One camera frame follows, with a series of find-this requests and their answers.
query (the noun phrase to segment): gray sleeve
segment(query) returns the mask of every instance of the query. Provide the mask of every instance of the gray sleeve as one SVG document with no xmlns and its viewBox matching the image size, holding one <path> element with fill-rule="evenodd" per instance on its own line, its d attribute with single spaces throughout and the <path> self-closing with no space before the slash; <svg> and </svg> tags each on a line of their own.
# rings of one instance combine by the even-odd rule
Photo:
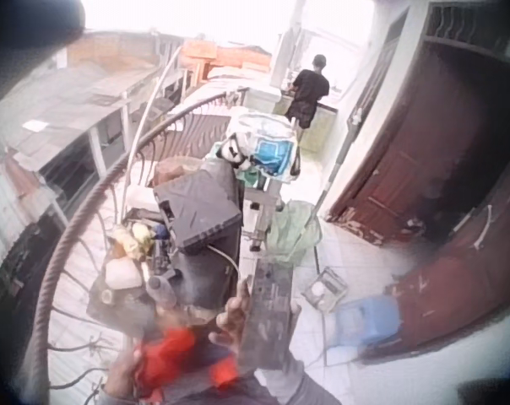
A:
<svg viewBox="0 0 510 405">
<path fill-rule="evenodd" d="M 312 380 L 304 364 L 289 354 L 282 370 L 261 370 L 270 394 L 281 405 L 339 405 L 339 401 Z"/>
<path fill-rule="evenodd" d="M 100 389 L 100 399 L 97 405 L 137 405 L 138 402 L 130 399 L 118 399 L 111 397 L 109 394 Z"/>
</svg>

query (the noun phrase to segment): iron railing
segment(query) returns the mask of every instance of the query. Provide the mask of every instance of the iron railing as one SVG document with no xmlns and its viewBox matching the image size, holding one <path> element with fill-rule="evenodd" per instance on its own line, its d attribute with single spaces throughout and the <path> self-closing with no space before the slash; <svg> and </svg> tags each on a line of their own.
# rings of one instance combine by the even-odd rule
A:
<svg viewBox="0 0 510 405">
<path fill-rule="evenodd" d="M 241 89 L 242 104 L 247 89 Z M 203 158 L 230 120 L 227 93 L 201 100 L 143 135 L 131 184 L 148 185 L 156 162 L 172 156 Z M 108 251 L 106 233 L 117 223 L 125 153 L 91 190 L 62 234 L 46 269 L 18 388 L 27 403 L 91 403 L 123 336 L 86 316 L 90 287 Z"/>
</svg>

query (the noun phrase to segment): red object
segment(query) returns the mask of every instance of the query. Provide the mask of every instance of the red object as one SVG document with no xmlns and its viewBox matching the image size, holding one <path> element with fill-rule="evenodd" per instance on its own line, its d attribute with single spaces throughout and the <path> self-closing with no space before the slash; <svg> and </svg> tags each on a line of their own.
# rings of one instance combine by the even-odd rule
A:
<svg viewBox="0 0 510 405">
<path fill-rule="evenodd" d="M 238 377 L 235 357 L 229 356 L 210 367 L 210 377 L 218 388 L 233 382 Z"/>
<path fill-rule="evenodd" d="M 144 345 L 143 365 L 136 375 L 141 391 L 152 392 L 152 400 L 159 400 L 158 389 L 180 376 L 182 361 L 194 345 L 195 335 L 190 329 L 169 331 L 161 342 Z"/>
</svg>

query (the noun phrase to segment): metal grille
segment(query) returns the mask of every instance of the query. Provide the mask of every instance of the metal grille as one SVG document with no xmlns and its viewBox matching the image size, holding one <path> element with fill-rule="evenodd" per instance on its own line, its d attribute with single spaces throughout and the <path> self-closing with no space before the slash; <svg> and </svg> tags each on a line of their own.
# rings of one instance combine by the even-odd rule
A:
<svg viewBox="0 0 510 405">
<path fill-rule="evenodd" d="M 426 36 L 502 54 L 510 37 L 507 18 L 496 4 L 436 4 L 431 8 Z"/>
</svg>

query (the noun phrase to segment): white container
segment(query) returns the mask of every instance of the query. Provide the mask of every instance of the white container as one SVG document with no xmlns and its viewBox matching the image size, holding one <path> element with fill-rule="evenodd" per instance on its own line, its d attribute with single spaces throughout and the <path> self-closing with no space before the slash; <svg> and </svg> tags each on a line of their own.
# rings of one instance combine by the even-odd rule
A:
<svg viewBox="0 0 510 405">
<path fill-rule="evenodd" d="M 143 278 L 129 257 L 112 259 L 105 266 L 105 283 L 110 289 L 135 289 L 143 285 Z"/>
<path fill-rule="evenodd" d="M 244 106 L 260 112 L 272 114 L 275 105 L 281 100 L 281 91 L 269 85 L 251 84 L 246 92 Z"/>
<path fill-rule="evenodd" d="M 152 213 L 158 213 L 160 207 L 154 196 L 154 189 L 130 184 L 127 187 L 126 203 L 131 208 L 147 209 Z"/>
</svg>

